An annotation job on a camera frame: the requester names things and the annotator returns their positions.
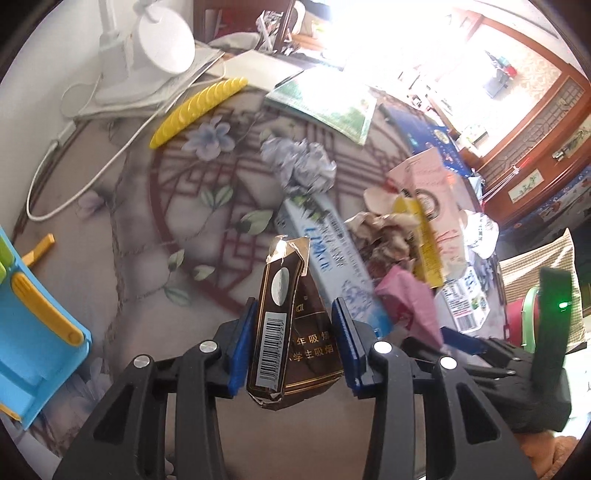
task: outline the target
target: white wall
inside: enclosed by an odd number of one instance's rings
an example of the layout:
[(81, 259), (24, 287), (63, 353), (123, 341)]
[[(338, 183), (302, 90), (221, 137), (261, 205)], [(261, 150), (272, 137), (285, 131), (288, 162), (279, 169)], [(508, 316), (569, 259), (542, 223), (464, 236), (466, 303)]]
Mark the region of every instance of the white wall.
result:
[[(136, 19), (133, 3), (113, 2), (122, 33)], [(163, 4), (192, 27), (192, 1)], [(29, 37), (0, 84), (0, 225), (8, 235), (49, 142), (66, 126), (59, 111), (62, 93), (72, 83), (98, 78), (101, 32), (98, 0), (63, 0)]]
[(569, 46), (529, 0), (457, 0), (454, 3), (522, 32), (583, 73)]

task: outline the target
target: pink plastic bag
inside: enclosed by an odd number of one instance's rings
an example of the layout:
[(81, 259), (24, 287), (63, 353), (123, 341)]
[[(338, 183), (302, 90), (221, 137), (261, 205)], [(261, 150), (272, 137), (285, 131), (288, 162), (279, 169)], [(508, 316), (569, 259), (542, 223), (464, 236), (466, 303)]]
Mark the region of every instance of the pink plastic bag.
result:
[(443, 337), (431, 289), (412, 273), (394, 265), (375, 289), (390, 319), (405, 327), (410, 335), (441, 348)]

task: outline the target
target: green book cover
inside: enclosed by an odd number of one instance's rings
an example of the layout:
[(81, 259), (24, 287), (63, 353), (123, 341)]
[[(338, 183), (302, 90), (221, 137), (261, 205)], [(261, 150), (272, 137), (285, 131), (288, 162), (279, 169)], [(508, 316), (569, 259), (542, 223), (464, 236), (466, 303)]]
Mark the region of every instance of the green book cover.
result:
[(369, 87), (328, 67), (305, 70), (267, 94), (277, 107), (289, 107), (365, 145), (377, 100)]

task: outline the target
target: toothpaste box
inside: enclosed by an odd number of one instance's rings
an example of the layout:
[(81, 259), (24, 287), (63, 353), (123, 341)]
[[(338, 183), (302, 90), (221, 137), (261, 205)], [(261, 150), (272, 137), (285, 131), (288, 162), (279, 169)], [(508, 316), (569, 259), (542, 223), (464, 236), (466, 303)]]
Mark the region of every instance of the toothpaste box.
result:
[(325, 194), (297, 201), (284, 200), (275, 225), (279, 233), (290, 238), (310, 238), (309, 266), (326, 310), (331, 312), (333, 300), (343, 297), (351, 317), (368, 323), (376, 336), (383, 338), (392, 331), (392, 321), (374, 293), (371, 278), (335, 206)]

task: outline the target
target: white desk lamp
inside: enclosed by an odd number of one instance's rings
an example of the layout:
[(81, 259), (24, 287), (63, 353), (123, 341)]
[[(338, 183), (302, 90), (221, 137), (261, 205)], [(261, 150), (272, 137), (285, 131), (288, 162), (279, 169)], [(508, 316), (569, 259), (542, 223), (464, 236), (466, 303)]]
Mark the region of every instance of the white desk lamp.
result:
[(103, 105), (140, 100), (185, 72), (195, 57), (191, 29), (175, 11), (138, 0), (131, 44), (121, 37), (112, 0), (99, 0), (103, 34), (99, 41), (102, 78), (95, 101)]

